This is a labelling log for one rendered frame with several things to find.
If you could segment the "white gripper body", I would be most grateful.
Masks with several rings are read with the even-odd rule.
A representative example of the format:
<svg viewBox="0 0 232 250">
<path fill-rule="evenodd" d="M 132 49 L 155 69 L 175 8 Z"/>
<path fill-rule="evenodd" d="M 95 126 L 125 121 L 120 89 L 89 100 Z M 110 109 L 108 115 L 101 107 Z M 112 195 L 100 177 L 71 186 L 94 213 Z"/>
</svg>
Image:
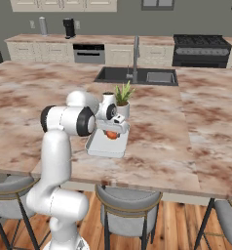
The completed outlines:
<svg viewBox="0 0 232 250">
<path fill-rule="evenodd" d="M 113 124 L 113 123 L 110 123 L 109 121 L 98 120 L 97 127 L 104 131 L 111 131 L 111 132 L 116 132 L 120 134 L 125 134 L 127 130 L 130 128 L 130 125 L 126 121 L 123 121 L 122 123 Z"/>
</svg>

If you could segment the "white rectangular plate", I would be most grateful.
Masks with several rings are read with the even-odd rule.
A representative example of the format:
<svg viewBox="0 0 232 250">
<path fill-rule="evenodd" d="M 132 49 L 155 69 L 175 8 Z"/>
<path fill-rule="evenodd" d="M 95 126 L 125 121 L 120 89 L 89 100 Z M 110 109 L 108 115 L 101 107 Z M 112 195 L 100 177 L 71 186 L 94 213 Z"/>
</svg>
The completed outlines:
<svg viewBox="0 0 232 250">
<path fill-rule="evenodd" d="M 96 129 L 85 145 L 88 155 L 122 158 L 125 154 L 129 132 L 121 134 L 116 140 L 109 139 L 102 130 Z"/>
</svg>

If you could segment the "potted green plant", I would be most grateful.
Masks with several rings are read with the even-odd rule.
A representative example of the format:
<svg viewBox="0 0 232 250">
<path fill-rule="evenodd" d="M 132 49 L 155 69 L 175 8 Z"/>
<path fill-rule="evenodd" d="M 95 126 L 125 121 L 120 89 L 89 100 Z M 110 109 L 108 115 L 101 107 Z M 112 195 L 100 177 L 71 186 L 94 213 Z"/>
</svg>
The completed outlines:
<svg viewBox="0 0 232 250">
<path fill-rule="evenodd" d="M 123 85 L 122 88 L 116 86 L 115 91 L 117 111 L 119 114 L 128 119 L 130 117 L 129 98 L 135 90 L 131 88 L 130 81 L 128 81 L 128 83 Z"/>
</svg>

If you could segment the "black sink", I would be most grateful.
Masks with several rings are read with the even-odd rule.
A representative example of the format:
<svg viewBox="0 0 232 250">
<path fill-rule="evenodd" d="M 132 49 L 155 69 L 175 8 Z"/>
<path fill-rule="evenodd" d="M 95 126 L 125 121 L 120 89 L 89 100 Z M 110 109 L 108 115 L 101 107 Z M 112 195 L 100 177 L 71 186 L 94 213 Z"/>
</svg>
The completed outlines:
<svg viewBox="0 0 232 250">
<path fill-rule="evenodd" d="M 131 68 L 104 66 L 95 78 L 95 81 L 117 84 L 131 81 L 133 83 L 132 74 L 133 70 Z M 138 68 L 136 70 L 136 84 L 177 86 L 178 81 L 174 69 Z"/>
</svg>

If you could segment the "grey tap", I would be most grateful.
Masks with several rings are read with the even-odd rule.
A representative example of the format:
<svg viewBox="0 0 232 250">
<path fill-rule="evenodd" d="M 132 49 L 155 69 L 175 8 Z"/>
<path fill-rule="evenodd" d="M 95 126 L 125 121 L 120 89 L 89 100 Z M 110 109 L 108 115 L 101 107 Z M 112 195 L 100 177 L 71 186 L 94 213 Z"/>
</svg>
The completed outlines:
<svg viewBox="0 0 232 250">
<path fill-rule="evenodd" d="M 139 36 L 135 36 L 134 42 L 134 66 L 133 66 L 133 73 L 127 73 L 127 79 L 131 79 L 133 83 L 137 83 L 137 59 L 139 57 Z"/>
</svg>

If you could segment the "cream base cupboards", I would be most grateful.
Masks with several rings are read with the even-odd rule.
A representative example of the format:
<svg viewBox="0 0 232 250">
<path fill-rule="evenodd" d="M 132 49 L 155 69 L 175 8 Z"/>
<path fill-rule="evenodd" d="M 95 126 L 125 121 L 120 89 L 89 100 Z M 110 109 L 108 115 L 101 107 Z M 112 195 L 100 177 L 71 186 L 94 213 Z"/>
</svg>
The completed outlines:
<svg viewBox="0 0 232 250">
<path fill-rule="evenodd" d="M 173 63 L 174 47 L 158 45 L 139 45 L 137 65 L 171 66 Z M 106 44 L 105 63 L 111 65 L 134 64 L 134 46 Z"/>
<path fill-rule="evenodd" d="M 8 42 L 12 61 L 73 63 L 72 46 L 65 43 Z"/>
</svg>

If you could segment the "steel dishwasher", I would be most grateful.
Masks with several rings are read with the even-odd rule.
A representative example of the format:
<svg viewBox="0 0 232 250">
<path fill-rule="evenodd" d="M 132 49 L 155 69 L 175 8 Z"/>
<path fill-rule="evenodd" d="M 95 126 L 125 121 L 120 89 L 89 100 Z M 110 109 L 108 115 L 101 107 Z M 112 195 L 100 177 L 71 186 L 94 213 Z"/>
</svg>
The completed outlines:
<svg viewBox="0 0 232 250">
<path fill-rule="evenodd" d="M 105 64 L 103 44 L 74 44 L 73 52 L 76 63 Z"/>
</svg>

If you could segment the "grey bar stool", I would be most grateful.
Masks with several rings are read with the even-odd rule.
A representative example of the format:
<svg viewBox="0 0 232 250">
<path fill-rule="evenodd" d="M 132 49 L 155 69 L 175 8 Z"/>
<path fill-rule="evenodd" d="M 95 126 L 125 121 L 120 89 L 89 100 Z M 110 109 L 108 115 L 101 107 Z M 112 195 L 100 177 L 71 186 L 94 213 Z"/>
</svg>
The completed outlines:
<svg viewBox="0 0 232 250">
<path fill-rule="evenodd" d="M 141 250 L 153 241 L 163 193 L 96 185 L 100 221 L 104 226 L 104 250 L 110 250 L 110 235 L 138 237 Z"/>
<path fill-rule="evenodd" d="M 16 247 L 14 245 L 15 238 L 21 221 L 24 221 L 30 236 L 31 242 L 35 250 L 40 250 L 44 241 L 47 239 L 50 232 L 44 236 L 40 243 L 37 242 L 29 219 L 35 215 L 26 205 L 26 197 L 29 191 L 37 183 L 32 177 L 27 176 L 12 176 L 8 175 L 3 183 L 0 183 L 0 219 L 18 220 L 12 241 L 9 241 L 3 226 L 0 223 L 0 235 L 7 250 L 27 250 L 26 248 Z"/>
<path fill-rule="evenodd" d="M 201 223 L 199 232 L 196 237 L 196 241 L 194 244 L 194 250 L 197 250 L 201 238 L 204 237 L 206 243 L 208 245 L 208 249 L 212 250 L 205 233 L 205 228 L 210 217 L 212 209 L 215 210 L 217 219 L 219 221 L 220 227 L 222 229 L 223 235 L 226 237 L 228 242 L 232 245 L 232 200 L 215 200 L 211 198 L 209 204 L 207 206 L 206 213 L 204 215 L 204 219 Z"/>
</svg>

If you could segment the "black coffee machine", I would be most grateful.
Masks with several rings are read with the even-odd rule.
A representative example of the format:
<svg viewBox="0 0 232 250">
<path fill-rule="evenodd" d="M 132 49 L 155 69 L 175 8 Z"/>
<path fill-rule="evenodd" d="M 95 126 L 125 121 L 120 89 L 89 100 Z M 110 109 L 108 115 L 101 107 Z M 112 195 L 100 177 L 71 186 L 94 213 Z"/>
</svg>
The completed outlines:
<svg viewBox="0 0 232 250">
<path fill-rule="evenodd" d="M 75 28 L 73 19 L 64 19 L 63 26 L 65 28 L 65 38 L 74 38 L 75 37 Z"/>
</svg>

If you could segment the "black stove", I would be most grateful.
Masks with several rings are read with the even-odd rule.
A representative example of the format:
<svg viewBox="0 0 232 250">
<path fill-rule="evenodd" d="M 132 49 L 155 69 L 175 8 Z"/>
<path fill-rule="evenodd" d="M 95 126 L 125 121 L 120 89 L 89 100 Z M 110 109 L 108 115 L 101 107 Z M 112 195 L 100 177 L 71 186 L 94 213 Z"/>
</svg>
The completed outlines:
<svg viewBox="0 0 232 250">
<path fill-rule="evenodd" d="M 231 48 L 221 35 L 175 34 L 173 66 L 225 68 Z"/>
</svg>

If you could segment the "grey paper towel roll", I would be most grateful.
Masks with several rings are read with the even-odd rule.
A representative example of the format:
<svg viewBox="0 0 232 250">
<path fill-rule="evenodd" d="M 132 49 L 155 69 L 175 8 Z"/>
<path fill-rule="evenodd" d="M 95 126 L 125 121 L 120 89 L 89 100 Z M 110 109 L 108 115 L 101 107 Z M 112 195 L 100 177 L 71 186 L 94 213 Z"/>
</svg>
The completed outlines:
<svg viewBox="0 0 232 250">
<path fill-rule="evenodd" d="M 39 24 L 40 24 L 41 34 L 43 36 L 47 36 L 48 35 L 48 31 L 47 31 L 46 19 L 44 17 L 40 17 L 39 18 Z"/>
</svg>

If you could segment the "dark window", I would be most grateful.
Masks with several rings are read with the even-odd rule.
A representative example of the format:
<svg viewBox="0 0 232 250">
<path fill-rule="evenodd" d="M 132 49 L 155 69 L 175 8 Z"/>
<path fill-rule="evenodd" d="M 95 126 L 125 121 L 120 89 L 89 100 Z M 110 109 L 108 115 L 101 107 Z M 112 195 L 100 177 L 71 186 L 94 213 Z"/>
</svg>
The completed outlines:
<svg viewBox="0 0 232 250">
<path fill-rule="evenodd" d="M 174 0 L 141 0 L 143 11 L 172 11 Z"/>
</svg>

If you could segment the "cream wall cupboards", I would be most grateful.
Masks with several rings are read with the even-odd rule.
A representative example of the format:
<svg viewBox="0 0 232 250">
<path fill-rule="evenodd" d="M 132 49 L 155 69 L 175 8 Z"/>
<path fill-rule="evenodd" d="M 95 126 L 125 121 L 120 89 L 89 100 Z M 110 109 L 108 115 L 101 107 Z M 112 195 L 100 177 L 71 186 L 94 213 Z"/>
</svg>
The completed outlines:
<svg viewBox="0 0 232 250">
<path fill-rule="evenodd" d="M 117 0 L 10 0 L 14 12 L 116 12 Z"/>
</svg>

